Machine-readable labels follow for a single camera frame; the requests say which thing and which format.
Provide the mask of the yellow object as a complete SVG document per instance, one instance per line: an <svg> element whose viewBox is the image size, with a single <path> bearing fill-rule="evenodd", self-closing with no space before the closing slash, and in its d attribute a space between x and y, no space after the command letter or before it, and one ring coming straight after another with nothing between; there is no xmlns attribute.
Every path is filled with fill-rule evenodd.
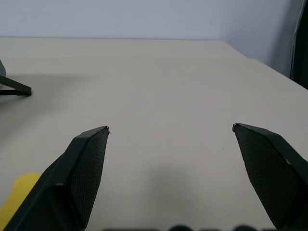
<svg viewBox="0 0 308 231"><path fill-rule="evenodd" d="M15 180L8 198L0 209L0 231L4 230L40 176L38 173L26 173Z"/></svg>

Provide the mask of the black monitor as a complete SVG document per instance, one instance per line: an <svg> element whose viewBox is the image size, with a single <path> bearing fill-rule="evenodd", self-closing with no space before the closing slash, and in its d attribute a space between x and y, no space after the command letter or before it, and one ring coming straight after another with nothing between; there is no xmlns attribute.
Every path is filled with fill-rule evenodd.
<svg viewBox="0 0 308 231"><path fill-rule="evenodd" d="M308 0L303 1L294 32L290 79L308 90Z"/></svg>

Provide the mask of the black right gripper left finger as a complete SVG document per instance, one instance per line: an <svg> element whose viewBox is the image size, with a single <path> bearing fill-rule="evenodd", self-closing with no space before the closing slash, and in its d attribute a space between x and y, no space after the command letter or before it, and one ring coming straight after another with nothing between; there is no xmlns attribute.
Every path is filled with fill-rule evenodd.
<svg viewBox="0 0 308 231"><path fill-rule="evenodd" d="M100 186L109 128L74 137L40 176L4 231L84 231Z"/></svg>

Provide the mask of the whiteboard with black frame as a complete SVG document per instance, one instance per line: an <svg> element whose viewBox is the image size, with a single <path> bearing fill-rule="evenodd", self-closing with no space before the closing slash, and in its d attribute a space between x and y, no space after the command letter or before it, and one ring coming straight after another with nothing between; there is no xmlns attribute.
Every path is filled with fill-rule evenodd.
<svg viewBox="0 0 308 231"><path fill-rule="evenodd" d="M0 90L0 96L30 96L32 89L22 83L6 77L6 69L0 60L0 85L11 88L11 90Z"/></svg>

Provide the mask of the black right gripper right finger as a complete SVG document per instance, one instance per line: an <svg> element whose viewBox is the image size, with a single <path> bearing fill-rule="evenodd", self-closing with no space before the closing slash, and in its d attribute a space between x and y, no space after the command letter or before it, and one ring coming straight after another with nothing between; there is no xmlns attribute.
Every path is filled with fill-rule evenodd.
<svg viewBox="0 0 308 231"><path fill-rule="evenodd" d="M308 161L279 134L232 127L248 178L278 230L308 231Z"/></svg>

